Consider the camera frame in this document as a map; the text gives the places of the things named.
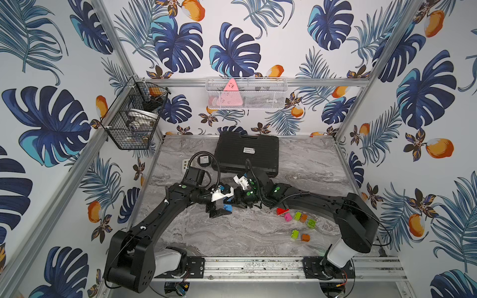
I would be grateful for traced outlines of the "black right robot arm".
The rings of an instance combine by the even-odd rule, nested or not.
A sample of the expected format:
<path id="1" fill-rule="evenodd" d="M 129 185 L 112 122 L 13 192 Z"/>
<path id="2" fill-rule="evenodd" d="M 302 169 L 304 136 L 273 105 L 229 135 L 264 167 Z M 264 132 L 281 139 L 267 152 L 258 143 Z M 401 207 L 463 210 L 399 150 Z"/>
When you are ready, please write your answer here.
<path id="1" fill-rule="evenodd" d="M 325 254 L 324 262 L 343 268 L 358 253 L 370 253 L 381 226 L 379 218 L 362 198 L 352 192 L 346 196 L 326 196 L 300 190 L 285 183 L 274 183 L 258 168 L 245 166 L 245 173 L 234 177 L 238 188 L 232 205 L 269 209 L 284 207 L 304 211 L 334 221 L 340 238 Z"/>

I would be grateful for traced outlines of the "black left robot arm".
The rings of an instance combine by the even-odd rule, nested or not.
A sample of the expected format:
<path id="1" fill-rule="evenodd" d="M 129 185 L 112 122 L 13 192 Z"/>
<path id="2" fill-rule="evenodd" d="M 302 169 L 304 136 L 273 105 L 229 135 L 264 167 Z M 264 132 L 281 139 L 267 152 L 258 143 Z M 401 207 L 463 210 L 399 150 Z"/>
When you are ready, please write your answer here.
<path id="1" fill-rule="evenodd" d="M 128 231 L 114 234 L 104 269 L 104 283 L 109 289 L 126 288 L 142 293 L 152 279 L 161 274 L 181 278 L 188 270 L 187 253 L 168 247 L 158 255 L 154 247 L 167 227 L 188 207 L 206 206 L 211 218 L 231 214 L 216 203 L 232 197 L 233 190 L 217 178 L 212 186 L 203 186 L 207 171 L 187 166 L 182 180 L 166 188 L 164 200 L 140 223 Z"/>

